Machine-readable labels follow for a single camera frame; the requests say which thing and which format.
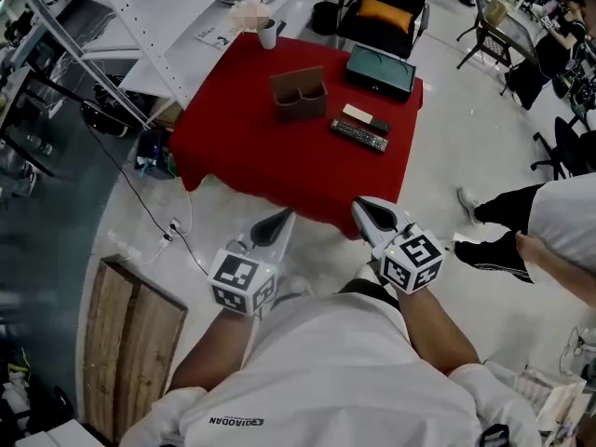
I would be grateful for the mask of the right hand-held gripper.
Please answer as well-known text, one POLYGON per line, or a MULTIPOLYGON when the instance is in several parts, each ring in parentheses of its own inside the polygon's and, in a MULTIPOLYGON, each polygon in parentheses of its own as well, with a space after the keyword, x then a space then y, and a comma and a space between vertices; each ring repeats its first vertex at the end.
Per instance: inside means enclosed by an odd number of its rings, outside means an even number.
POLYGON ((412 223, 397 203, 358 196, 351 210, 362 238, 373 248, 374 271, 382 285, 413 294, 438 277, 444 248, 431 231, 412 223), (382 232, 389 231, 397 234, 382 242, 382 232))

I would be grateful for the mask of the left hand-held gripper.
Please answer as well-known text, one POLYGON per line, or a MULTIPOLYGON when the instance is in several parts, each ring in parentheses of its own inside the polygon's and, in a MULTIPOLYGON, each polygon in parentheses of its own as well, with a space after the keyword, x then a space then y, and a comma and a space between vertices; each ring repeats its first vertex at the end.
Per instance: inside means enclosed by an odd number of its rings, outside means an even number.
POLYGON ((286 278, 283 258, 294 222, 286 208, 256 223, 251 238, 232 239, 218 250, 208 276, 217 305, 247 317, 264 314, 286 278))

